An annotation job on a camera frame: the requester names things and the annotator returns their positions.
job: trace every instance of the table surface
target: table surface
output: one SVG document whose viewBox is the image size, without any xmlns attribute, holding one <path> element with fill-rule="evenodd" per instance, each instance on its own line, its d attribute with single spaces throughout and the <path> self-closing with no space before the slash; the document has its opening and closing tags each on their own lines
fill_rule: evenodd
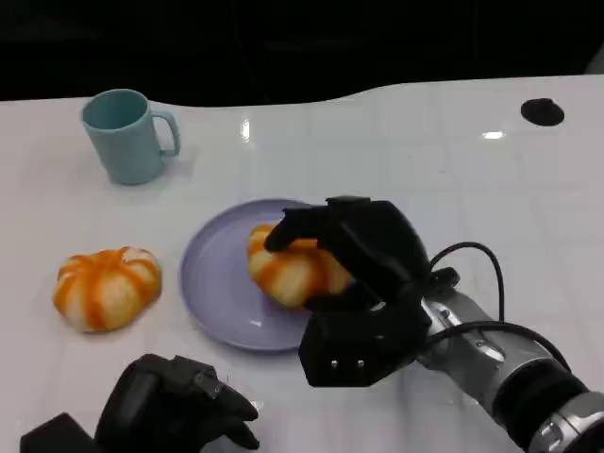
<svg viewBox="0 0 604 453">
<path fill-rule="evenodd" d="M 536 97 L 555 99 L 565 121 L 525 121 L 520 106 Z M 518 451 L 445 376 L 419 365 L 370 389 L 315 390 L 295 354 L 216 343 L 188 316 L 177 269 L 192 235 L 243 201 L 389 199 L 430 255 L 461 240 L 491 246 L 509 320 L 549 337 L 604 390 L 604 303 L 592 288 L 604 253 L 603 100 L 604 77 L 579 76 L 399 85 L 298 106 L 156 105 L 176 116 L 183 149 L 139 187 L 108 181 L 78 120 L 84 99 L 1 103 L 0 449 L 16 451 L 22 433 L 61 411 L 93 432 L 121 371 L 154 352 L 212 363 L 258 402 L 261 451 Z M 159 257 L 160 300 L 122 331 L 72 331 L 51 302 L 60 263 L 125 244 Z M 489 261 L 464 251 L 448 262 L 495 315 Z"/>
</svg>

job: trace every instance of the mug handle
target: mug handle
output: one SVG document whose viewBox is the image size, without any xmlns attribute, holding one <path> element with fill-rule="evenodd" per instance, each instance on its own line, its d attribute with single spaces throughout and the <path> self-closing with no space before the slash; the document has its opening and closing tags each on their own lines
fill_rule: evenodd
<svg viewBox="0 0 604 453">
<path fill-rule="evenodd" d="M 178 156 L 180 152 L 180 132 L 178 132 L 178 126 L 176 125 L 176 120 L 174 115 L 167 111 L 152 111 L 151 116 L 154 118 L 162 118 L 168 123 L 170 127 L 170 131 L 172 132 L 172 140 L 174 141 L 174 151 L 168 151 L 165 149 L 161 150 L 161 154 L 168 158 L 173 158 L 174 156 Z"/>
</svg>

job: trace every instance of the lavender plate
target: lavender plate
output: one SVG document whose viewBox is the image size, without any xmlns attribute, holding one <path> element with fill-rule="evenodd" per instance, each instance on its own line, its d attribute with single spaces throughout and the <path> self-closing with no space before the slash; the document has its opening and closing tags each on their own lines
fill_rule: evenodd
<svg viewBox="0 0 604 453">
<path fill-rule="evenodd" d="M 277 223 L 292 200 L 252 201 L 210 220 L 189 243 L 180 263 L 180 291 L 190 314 L 209 335 L 258 351 L 296 349 L 309 315 L 270 300 L 247 271 L 247 241 L 258 224 Z"/>
</svg>

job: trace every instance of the pumpkin-shaped bread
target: pumpkin-shaped bread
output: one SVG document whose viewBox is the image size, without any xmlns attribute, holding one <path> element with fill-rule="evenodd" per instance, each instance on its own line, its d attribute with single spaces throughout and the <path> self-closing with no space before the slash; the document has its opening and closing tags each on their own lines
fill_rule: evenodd
<svg viewBox="0 0 604 453">
<path fill-rule="evenodd" d="M 330 253 L 317 248 L 315 240 L 299 239 L 278 253 L 264 249 L 264 241 L 274 226 L 252 230 L 247 246 L 252 279 L 279 304 L 299 308 L 312 296 L 338 294 L 351 280 Z"/>
<path fill-rule="evenodd" d="M 75 255 L 59 269 L 55 307 L 77 330 L 107 332 L 132 321 L 161 291 L 158 261 L 123 247 Z"/>
</svg>

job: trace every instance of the light blue mug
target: light blue mug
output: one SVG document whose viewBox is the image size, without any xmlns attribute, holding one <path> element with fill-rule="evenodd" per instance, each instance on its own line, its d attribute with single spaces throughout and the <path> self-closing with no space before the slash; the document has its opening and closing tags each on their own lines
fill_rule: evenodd
<svg viewBox="0 0 604 453">
<path fill-rule="evenodd" d="M 174 150 L 159 147 L 153 118 L 166 120 Z M 110 90 L 91 99 L 82 110 L 82 123 L 111 179 L 120 184 L 142 184 L 157 176 L 165 157 L 180 151 L 176 120 L 167 111 L 152 111 L 149 101 L 133 90 Z"/>
</svg>

